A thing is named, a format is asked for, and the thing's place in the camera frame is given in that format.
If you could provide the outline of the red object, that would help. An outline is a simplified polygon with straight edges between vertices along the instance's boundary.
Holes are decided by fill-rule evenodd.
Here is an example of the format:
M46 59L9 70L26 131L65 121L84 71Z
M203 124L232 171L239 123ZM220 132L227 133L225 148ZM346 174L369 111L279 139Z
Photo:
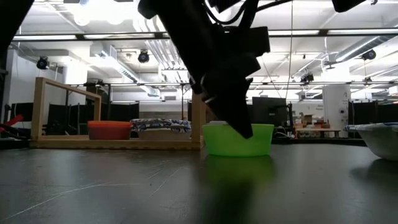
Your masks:
M15 116L14 118L10 119L9 121L6 121L4 124L6 126L12 126L20 121L23 121L24 117L23 115L19 114L17 116ZM2 133L4 131L4 128L0 127L0 133Z

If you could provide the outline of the green plastic bowl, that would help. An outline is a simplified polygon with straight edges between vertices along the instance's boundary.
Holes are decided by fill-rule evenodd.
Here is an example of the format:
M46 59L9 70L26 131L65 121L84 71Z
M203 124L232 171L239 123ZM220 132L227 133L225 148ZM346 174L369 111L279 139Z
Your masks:
M253 135L245 139L228 124L203 125L208 154L229 157L265 156L270 153L273 124L252 124Z

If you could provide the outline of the wooden workbench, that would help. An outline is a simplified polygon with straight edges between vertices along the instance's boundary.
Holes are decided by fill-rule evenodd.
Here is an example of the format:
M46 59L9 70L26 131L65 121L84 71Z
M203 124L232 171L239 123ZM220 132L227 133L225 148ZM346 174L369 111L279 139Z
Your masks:
M340 136L340 129L333 128L297 128L295 130L298 138L328 138L329 135L326 133L333 133L333 138Z

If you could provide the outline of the black aluminium rig frame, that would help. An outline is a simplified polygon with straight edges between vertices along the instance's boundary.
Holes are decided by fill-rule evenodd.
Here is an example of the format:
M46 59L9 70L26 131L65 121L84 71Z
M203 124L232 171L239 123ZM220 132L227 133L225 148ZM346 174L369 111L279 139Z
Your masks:
M368 28L368 29L294 29L269 30L270 38L288 37L351 37L398 35L398 27ZM101 40L152 40L170 39L167 32L118 32L103 34L40 34L15 35L13 42L62 42L62 41L101 41Z

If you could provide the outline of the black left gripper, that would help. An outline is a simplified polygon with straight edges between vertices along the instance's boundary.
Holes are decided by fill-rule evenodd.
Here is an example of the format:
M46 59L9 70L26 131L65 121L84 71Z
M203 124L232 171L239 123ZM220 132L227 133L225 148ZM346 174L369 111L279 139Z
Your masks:
M244 139L253 136L246 103L256 56L239 50L237 38L211 22L204 0L140 0L139 13L158 16L193 78L193 90L220 120Z

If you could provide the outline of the black monitor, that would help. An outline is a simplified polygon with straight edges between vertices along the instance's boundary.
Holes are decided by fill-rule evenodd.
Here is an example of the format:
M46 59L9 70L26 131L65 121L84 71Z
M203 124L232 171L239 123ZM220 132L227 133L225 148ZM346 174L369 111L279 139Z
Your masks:
M283 126L287 120L288 112L285 98L252 98L253 123Z

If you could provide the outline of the wooden slatted shelf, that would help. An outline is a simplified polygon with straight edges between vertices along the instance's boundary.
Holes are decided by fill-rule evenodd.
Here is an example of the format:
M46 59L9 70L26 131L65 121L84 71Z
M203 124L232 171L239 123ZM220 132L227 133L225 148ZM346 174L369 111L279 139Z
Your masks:
M76 87L59 83L48 78L35 79L34 102L31 124L31 148L39 149L156 149L156 150L200 150L205 145L201 136L201 127L206 123L206 106L199 95L192 95L192 133L186 141L149 141L149 140L90 140L88 136L44 136L42 134L45 87L51 85L64 90L85 95L93 100L94 120L101 116L101 97Z

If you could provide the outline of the pink plastic bowl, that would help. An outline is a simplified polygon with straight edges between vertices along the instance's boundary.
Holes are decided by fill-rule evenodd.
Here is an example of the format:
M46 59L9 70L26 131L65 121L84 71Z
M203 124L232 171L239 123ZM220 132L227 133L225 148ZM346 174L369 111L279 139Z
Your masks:
M130 127L94 126L88 128L90 140L128 140L131 135Z

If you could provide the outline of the black partition panel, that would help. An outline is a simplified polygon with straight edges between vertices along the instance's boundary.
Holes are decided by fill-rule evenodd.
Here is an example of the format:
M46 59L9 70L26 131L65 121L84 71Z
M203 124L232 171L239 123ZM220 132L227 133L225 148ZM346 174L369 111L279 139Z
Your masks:
M348 106L348 124L398 122L398 104L381 104L380 101L355 102Z
M49 104L48 123L68 124L74 128L94 120L94 105L53 105ZM139 103L130 105L101 104L101 121L130 121L139 118Z

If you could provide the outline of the white round column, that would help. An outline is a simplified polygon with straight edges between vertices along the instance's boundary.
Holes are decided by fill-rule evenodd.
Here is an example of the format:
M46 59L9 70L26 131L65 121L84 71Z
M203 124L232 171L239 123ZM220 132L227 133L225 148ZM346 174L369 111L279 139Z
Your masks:
M348 106L351 100L349 85L326 85L323 87L324 120L334 129L348 125Z

